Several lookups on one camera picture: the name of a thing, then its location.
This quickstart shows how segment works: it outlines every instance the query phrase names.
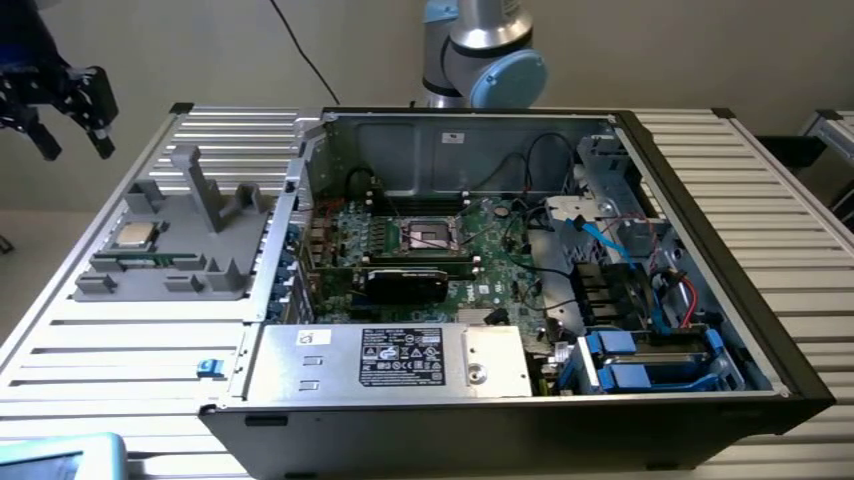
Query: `motherboard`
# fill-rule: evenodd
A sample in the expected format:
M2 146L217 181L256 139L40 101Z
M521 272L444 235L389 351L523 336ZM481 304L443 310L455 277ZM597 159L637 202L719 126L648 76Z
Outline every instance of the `motherboard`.
M517 266L532 265L532 258L513 200L484 197L456 209L407 216L363 202L320 207L308 247L317 323L505 324L519 327L528 351L547 347L541 286L536 274ZM371 272L419 269L447 273L441 301L371 300L363 282ZM393 286L385 290L404 295ZM416 296L427 294L428 286Z

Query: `white wall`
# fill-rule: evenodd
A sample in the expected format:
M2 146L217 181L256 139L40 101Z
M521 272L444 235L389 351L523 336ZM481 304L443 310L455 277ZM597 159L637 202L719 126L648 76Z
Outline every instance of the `white wall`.
M420 0L278 0L344 103L419 95ZM541 106L728 106L764 132L854 104L851 0L525 0L551 79ZM44 12L74 65L101 65L117 153L44 115L65 153L0 133L0 208L93 210L176 101L325 105L266 0L64 0Z

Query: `white sticker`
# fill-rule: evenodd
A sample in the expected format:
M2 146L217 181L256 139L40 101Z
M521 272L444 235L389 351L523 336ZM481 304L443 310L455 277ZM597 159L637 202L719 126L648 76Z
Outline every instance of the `white sticker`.
M465 134L445 132L441 134L441 143L465 143Z
M328 345L332 343L332 330L300 330L296 332L296 345Z

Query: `cpu socket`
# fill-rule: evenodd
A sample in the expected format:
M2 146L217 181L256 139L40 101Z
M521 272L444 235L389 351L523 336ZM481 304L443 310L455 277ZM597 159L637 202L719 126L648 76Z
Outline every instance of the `cpu socket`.
M456 228L444 221L412 220L405 243L412 250L456 250Z

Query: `power supply label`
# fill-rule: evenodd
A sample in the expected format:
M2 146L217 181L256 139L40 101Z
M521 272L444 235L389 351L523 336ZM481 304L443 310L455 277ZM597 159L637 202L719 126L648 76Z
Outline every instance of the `power supply label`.
M440 328L361 330L359 383L365 387L444 385Z

